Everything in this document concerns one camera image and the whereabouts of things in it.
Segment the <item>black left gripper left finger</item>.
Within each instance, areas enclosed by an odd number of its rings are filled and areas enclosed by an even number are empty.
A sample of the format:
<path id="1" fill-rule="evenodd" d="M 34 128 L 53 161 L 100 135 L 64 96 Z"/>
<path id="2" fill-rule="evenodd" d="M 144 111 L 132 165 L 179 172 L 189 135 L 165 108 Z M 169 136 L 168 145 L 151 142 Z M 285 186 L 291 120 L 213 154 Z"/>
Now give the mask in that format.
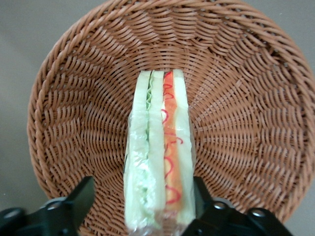
<path id="1" fill-rule="evenodd" d="M 94 178 L 84 177 L 67 197 L 50 199 L 28 214 L 22 207 L 0 212 L 2 236 L 78 236 L 95 201 Z"/>

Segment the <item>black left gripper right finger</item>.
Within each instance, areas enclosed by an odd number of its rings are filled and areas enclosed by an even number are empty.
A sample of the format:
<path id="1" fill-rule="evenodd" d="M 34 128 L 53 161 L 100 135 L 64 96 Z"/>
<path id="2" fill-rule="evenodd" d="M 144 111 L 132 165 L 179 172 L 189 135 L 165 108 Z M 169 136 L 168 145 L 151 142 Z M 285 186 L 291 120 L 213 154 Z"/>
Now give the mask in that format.
<path id="1" fill-rule="evenodd" d="M 196 218 L 183 236 L 290 236 L 292 233 L 270 211 L 250 208 L 241 213 L 211 197 L 201 177 L 194 177 Z"/>

